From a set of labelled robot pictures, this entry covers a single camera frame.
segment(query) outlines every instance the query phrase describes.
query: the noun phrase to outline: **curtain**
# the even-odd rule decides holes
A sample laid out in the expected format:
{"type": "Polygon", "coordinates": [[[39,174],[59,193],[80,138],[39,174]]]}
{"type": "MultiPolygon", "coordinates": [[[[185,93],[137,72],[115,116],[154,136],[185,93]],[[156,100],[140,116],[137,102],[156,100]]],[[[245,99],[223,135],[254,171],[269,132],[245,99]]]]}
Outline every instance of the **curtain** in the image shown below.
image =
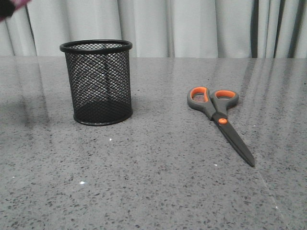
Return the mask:
{"type": "Polygon", "coordinates": [[[0,23],[0,37],[2,56],[124,39],[132,57],[307,58],[307,1],[32,0],[0,23]]]}

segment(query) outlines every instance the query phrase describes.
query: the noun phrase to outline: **orange scissor handle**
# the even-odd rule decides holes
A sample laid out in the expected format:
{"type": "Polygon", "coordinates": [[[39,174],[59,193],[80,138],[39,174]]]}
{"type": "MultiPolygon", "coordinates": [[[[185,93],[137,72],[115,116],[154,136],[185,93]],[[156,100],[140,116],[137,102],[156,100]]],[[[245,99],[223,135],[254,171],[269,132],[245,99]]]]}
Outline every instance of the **orange scissor handle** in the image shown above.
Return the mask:
{"type": "Polygon", "coordinates": [[[217,90],[211,95],[216,111],[227,117],[227,109],[236,106],[239,95],[231,90],[217,90]]]}
{"type": "Polygon", "coordinates": [[[188,105],[192,109],[205,113],[210,120],[212,120],[212,116],[216,112],[209,97],[209,89],[206,87],[200,86],[191,89],[188,92],[188,105]]]}

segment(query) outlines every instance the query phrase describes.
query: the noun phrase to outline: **scissor pivot screw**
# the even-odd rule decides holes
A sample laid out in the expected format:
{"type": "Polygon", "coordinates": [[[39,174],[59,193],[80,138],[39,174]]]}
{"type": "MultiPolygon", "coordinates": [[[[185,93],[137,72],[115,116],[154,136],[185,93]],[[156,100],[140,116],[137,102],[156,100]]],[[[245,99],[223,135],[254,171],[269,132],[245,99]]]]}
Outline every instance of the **scissor pivot screw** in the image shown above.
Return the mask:
{"type": "Polygon", "coordinates": [[[227,119],[225,119],[225,118],[220,118],[219,119],[219,124],[221,124],[221,125],[225,125],[225,124],[227,124],[227,119]]]}

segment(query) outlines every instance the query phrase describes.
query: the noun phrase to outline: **black blade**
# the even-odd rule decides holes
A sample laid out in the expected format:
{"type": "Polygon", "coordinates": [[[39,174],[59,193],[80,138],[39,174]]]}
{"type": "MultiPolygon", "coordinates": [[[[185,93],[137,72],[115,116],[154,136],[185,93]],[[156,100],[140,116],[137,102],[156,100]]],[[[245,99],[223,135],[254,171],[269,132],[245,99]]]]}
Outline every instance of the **black blade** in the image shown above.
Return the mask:
{"type": "Polygon", "coordinates": [[[223,133],[225,138],[231,144],[231,146],[237,151],[237,153],[252,167],[255,167],[255,159],[244,141],[241,139],[239,134],[235,131],[232,125],[227,121],[226,124],[220,124],[219,119],[225,118],[225,116],[215,113],[213,115],[213,120],[215,124],[219,127],[220,131],[223,133]]]}

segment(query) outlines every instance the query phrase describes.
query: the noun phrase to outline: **mesh cup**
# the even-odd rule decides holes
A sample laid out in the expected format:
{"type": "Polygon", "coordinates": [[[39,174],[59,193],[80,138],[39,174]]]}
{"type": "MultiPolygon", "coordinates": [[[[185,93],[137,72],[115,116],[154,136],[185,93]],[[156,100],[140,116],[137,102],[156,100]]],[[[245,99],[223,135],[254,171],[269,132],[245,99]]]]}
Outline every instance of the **mesh cup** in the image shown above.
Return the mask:
{"type": "Polygon", "coordinates": [[[84,125],[106,126],[132,115],[129,50],[122,40],[64,43],[73,118],[84,125]]]}

